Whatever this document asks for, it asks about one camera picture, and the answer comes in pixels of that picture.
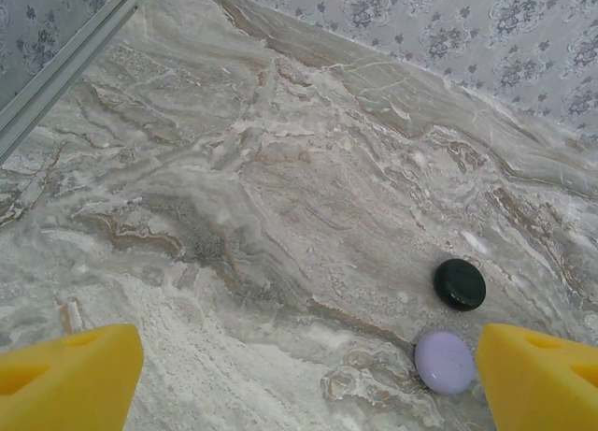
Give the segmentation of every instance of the hole in sponge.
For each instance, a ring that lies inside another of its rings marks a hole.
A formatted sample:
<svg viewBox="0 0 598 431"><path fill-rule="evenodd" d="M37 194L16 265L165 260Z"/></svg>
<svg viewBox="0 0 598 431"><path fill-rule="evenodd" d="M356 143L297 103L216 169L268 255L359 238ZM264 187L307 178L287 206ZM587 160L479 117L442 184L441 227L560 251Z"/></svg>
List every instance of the hole in sponge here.
<svg viewBox="0 0 598 431"><path fill-rule="evenodd" d="M549 337L543 336L526 336L525 339L535 347L540 349L560 349L562 344Z"/></svg>
<svg viewBox="0 0 598 431"><path fill-rule="evenodd" d="M0 395L14 395L42 376L50 366L23 365L0 367Z"/></svg>
<svg viewBox="0 0 598 431"><path fill-rule="evenodd" d="M97 335L94 333L81 333L80 335L73 335L69 336L68 338L63 338L63 343L70 347L80 347L95 341L96 338Z"/></svg>
<svg viewBox="0 0 598 431"><path fill-rule="evenodd" d="M585 381L598 388L598 364L576 364L571 368Z"/></svg>

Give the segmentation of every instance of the yellow sponge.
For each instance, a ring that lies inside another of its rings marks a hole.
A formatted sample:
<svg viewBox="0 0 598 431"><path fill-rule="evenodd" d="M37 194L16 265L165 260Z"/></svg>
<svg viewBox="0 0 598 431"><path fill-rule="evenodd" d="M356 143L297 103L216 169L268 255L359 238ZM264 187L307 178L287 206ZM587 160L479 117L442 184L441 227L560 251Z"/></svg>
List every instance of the yellow sponge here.
<svg viewBox="0 0 598 431"><path fill-rule="evenodd" d="M121 431L142 366L127 324L1 354L0 430Z"/></svg>
<svg viewBox="0 0 598 431"><path fill-rule="evenodd" d="M499 431L598 430L598 349L489 324L476 361Z"/></svg>

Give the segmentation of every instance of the round pebble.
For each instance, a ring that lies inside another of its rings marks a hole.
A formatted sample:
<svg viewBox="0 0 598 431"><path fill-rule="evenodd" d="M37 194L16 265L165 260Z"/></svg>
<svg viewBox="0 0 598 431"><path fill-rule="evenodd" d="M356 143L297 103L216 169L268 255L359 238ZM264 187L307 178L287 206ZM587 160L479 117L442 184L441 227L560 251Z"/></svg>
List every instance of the round pebble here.
<svg viewBox="0 0 598 431"><path fill-rule="evenodd" d="M415 348L415 367L434 392L456 395L467 389L475 375L474 357L454 333L432 331Z"/></svg>
<svg viewBox="0 0 598 431"><path fill-rule="evenodd" d="M486 298L486 282L474 265L458 258L447 260L434 273L434 290L451 308L471 311Z"/></svg>

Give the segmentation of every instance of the gray marble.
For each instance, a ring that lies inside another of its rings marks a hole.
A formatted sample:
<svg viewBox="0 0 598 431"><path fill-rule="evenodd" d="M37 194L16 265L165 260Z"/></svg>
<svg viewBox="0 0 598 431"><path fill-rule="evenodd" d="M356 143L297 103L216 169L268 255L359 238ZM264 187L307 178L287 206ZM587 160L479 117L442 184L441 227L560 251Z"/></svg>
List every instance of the gray marble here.
<svg viewBox="0 0 598 431"><path fill-rule="evenodd" d="M597 156L244 0L147 0L2 166L0 346L134 323L127 430L491 430L413 344L598 344ZM475 311L434 296L453 255Z"/></svg>

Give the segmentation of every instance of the black round stone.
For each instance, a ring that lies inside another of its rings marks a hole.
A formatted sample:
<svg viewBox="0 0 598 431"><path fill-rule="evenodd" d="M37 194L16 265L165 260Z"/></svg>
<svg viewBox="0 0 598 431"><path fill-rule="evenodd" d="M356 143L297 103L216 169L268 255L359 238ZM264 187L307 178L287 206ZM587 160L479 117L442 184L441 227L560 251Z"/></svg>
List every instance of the black round stone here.
<svg viewBox="0 0 598 431"><path fill-rule="evenodd" d="M451 308L471 311L486 298L486 283L471 263L453 259L442 263L434 273L434 290Z"/></svg>

